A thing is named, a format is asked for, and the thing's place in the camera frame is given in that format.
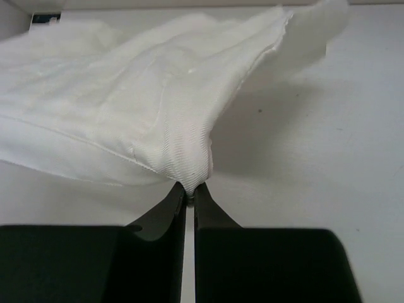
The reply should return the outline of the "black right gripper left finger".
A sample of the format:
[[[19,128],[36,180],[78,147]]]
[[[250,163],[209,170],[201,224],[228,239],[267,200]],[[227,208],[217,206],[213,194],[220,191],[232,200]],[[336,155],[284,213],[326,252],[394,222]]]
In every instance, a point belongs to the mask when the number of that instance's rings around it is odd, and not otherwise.
[[[125,226],[3,225],[2,302],[179,302],[185,191]]]

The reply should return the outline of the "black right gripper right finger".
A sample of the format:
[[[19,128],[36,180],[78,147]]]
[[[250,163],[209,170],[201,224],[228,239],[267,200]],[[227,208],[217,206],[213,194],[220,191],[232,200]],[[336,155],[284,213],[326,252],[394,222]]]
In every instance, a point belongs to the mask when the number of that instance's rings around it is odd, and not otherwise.
[[[197,302],[360,302],[344,247],[326,229],[248,228],[206,186],[194,193]]]

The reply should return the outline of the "white fabric skirt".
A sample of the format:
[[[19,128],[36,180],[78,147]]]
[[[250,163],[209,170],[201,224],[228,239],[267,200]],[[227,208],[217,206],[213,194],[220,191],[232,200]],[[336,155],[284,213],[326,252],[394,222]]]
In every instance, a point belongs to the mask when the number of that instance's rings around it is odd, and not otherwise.
[[[246,20],[190,14],[136,35],[98,20],[44,25],[1,42],[1,160],[90,182],[180,182],[213,171],[210,133],[244,82],[321,59],[346,1]]]

